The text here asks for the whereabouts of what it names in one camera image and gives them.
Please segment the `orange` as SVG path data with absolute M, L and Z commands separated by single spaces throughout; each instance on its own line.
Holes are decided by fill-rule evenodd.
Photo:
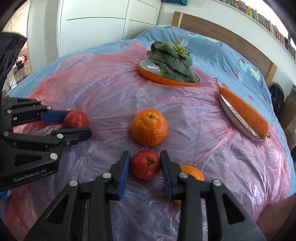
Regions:
M 157 110 L 145 109 L 132 120 L 133 138 L 143 146 L 153 147 L 160 144 L 167 136 L 168 123 Z
M 181 204 L 190 197 L 200 198 L 199 183 L 204 180 L 203 174 L 195 167 L 173 163 L 170 199 Z

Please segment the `red apple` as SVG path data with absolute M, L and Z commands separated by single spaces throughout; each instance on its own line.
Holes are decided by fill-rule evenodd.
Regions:
M 130 160 L 131 173 L 140 180 L 150 180 L 161 170 L 158 155 L 151 151 L 139 151 Z

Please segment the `small red fruit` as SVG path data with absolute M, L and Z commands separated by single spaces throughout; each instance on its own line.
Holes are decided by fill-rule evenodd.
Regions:
M 84 128 L 88 126 L 88 118 L 81 110 L 70 111 L 63 120 L 63 128 Z

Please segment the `orange back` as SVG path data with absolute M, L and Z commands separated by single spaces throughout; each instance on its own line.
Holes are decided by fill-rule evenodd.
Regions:
M 133 138 L 143 146 L 153 147 L 160 144 L 167 136 L 168 123 L 157 110 L 145 109 L 132 120 Z

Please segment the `white oval plate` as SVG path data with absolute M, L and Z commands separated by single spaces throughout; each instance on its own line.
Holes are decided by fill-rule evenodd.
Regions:
M 231 106 L 231 104 L 220 94 L 220 104 L 224 110 L 226 116 L 231 123 L 239 130 L 243 135 L 248 137 L 254 142 L 263 142 L 266 138 L 260 137 L 247 122 L 237 113 L 237 111 Z

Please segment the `pink plastic sheet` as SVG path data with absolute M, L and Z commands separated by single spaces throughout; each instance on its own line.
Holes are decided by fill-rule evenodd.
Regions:
M 123 151 L 159 154 L 221 180 L 253 220 L 294 191 L 292 159 L 262 78 L 243 73 L 239 55 L 210 43 L 191 47 L 196 86 L 144 78 L 138 61 L 150 43 L 119 42 L 61 58 L 25 79 L 13 97 L 41 100 L 57 110 L 81 110 L 89 140 L 66 147 L 59 171 L 12 190 L 3 221 L 23 240 L 71 180 L 94 180 Z

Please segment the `white wardrobe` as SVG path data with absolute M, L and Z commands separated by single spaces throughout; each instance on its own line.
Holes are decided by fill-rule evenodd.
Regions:
M 161 1 L 31 1 L 27 46 L 33 72 L 80 50 L 133 39 L 156 25 Z

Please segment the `large carrot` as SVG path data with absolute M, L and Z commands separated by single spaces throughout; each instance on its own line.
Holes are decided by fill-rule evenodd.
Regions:
M 220 94 L 261 138 L 270 138 L 268 121 L 250 104 L 216 81 Z

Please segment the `orange oval dish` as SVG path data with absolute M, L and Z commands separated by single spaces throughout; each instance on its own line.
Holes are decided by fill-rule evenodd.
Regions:
M 197 75 L 196 75 L 196 78 L 197 78 L 196 83 L 184 83 L 184 82 L 178 82 L 169 78 L 165 78 L 162 75 L 159 66 L 152 63 L 149 59 L 142 59 L 138 61 L 137 69 L 143 77 L 158 84 L 193 87 L 193 86 L 197 86 L 198 83 L 200 82 L 200 78 Z

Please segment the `green leafy vegetable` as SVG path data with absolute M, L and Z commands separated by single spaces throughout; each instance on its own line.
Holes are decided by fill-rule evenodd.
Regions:
M 159 67 L 161 74 L 168 79 L 195 84 L 199 77 L 193 72 L 191 51 L 172 42 L 155 41 L 147 52 L 147 58 Z

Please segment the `wooden dresser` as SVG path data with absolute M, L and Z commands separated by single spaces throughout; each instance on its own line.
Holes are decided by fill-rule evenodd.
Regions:
M 283 109 L 280 114 L 280 124 L 283 128 L 287 143 L 292 150 L 295 147 L 295 121 L 296 121 L 296 102 L 295 102 L 295 86 L 286 98 Z

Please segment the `blue cartoon bedsheet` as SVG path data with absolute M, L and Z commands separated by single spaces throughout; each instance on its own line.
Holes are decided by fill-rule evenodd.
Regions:
M 179 43 L 191 51 L 195 87 L 157 84 L 137 70 L 154 41 Z M 231 124 L 219 102 L 217 84 L 230 88 L 269 122 L 271 138 L 256 143 Z M 240 197 L 278 198 L 295 193 L 289 147 L 273 112 L 262 74 L 228 45 L 169 25 L 121 40 L 76 51 L 23 80 L 12 97 L 38 98 L 54 109 L 81 109 L 92 137 L 69 148 L 53 185 L 70 178 L 89 180 L 123 150 L 142 149 L 130 124 L 140 111 L 161 112 L 168 135 L 153 150 L 166 149 L 181 165 L 196 165 L 206 180 L 221 179 Z

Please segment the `black backpack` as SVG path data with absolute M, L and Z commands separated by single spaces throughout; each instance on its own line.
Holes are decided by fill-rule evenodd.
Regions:
M 284 93 L 281 86 L 277 83 L 274 83 L 269 88 L 271 94 L 271 102 L 273 105 L 273 111 L 277 117 L 280 116 L 281 111 L 284 107 Z

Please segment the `wooden headboard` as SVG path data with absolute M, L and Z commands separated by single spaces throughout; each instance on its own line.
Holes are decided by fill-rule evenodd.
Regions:
M 263 74 L 270 87 L 278 67 L 259 49 L 236 33 L 214 22 L 175 11 L 171 22 L 175 27 L 219 40 L 247 58 Z

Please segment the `row of books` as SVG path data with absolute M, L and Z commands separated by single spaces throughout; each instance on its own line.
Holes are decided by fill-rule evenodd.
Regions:
M 239 0 L 220 0 L 241 12 L 247 14 L 249 17 L 256 20 L 269 32 L 271 32 L 276 39 L 285 47 L 295 60 L 295 43 L 289 36 L 286 27 L 276 13 L 264 1 L 239 1 Z

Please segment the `teal curtain left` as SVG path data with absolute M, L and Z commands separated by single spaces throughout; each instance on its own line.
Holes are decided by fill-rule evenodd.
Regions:
M 179 4 L 182 6 L 186 6 L 188 4 L 188 0 L 162 0 L 162 2 L 170 4 Z

